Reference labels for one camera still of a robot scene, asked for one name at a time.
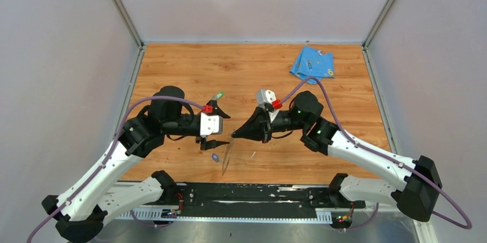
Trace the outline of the key with blue tag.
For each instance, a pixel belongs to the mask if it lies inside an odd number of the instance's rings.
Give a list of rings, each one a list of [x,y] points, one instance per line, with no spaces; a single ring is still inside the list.
[[[213,160],[214,160],[216,163],[220,162],[220,158],[219,158],[219,156],[218,156],[216,153],[213,153],[213,154],[211,155],[211,158],[212,158],[212,159],[213,159]]]

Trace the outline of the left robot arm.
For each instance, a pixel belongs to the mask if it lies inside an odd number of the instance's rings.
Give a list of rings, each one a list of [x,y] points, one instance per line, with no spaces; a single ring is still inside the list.
[[[210,139],[223,132],[227,118],[216,98],[199,105],[187,100],[182,89],[165,86],[138,104],[141,111],[134,118],[124,115],[100,159],[64,193],[42,201],[44,210],[56,221],[56,230],[69,242],[89,242],[114,218],[140,205],[181,200],[176,182],[165,171],[109,194],[121,176],[162,146],[166,138],[194,137],[203,151],[222,145]]]

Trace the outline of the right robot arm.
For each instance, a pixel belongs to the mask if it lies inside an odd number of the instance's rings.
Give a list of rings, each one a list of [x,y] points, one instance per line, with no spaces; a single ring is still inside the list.
[[[363,200],[396,206],[416,221],[430,220],[442,188],[432,159],[400,156],[348,134],[321,116],[324,106],[309,91],[298,93],[288,110],[278,108],[270,90],[258,91],[256,98],[258,105],[252,116],[232,138],[267,143],[274,133],[299,130],[300,141],[309,150],[347,160],[377,175],[375,179],[362,179],[336,174],[328,191],[333,206]]]

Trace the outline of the key with green tag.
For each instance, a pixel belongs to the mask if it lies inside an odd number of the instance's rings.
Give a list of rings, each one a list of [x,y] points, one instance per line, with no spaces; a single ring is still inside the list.
[[[221,99],[224,96],[224,92],[220,91],[219,93],[215,94],[214,96],[211,97],[212,101],[217,101]]]

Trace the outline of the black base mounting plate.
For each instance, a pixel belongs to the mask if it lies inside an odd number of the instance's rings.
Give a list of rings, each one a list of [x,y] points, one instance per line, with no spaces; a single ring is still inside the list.
[[[317,209],[364,209],[364,201],[347,201],[327,185],[199,183],[176,186],[171,199],[153,205],[181,208],[182,217],[315,218]]]

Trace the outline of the folded blue cloth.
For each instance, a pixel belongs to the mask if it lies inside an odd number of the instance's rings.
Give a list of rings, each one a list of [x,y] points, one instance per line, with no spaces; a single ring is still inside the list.
[[[289,73],[304,80],[316,77],[318,80],[335,78],[334,54],[305,46],[301,49]]]

